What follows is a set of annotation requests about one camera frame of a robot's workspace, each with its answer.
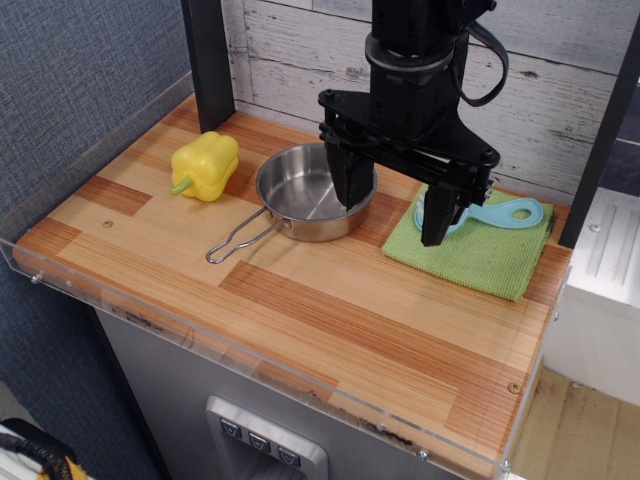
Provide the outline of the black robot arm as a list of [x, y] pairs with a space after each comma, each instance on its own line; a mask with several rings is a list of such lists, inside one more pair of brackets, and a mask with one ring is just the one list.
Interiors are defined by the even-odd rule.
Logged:
[[506, 49], [479, 24], [493, 1], [375, 1], [365, 41], [370, 89], [327, 89], [318, 102], [327, 161], [339, 202], [352, 208], [373, 189], [375, 164], [428, 186], [421, 241], [442, 243], [464, 208], [480, 205], [499, 153], [465, 126], [458, 107], [491, 102], [499, 81], [472, 99], [462, 89], [469, 40], [509, 66]]

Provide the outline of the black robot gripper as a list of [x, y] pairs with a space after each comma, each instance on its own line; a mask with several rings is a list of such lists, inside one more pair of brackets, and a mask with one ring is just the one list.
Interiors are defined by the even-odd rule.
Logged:
[[320, 137], [338, 201], [352, 209], [373, 190], [374, 165], [430, 185], [421, 241], [440, 245], [470, 203], [482, 203], [499, 153], [466, 127], [463, 67], [401, 72], [374, 67], [368, 92], [327, 89]]

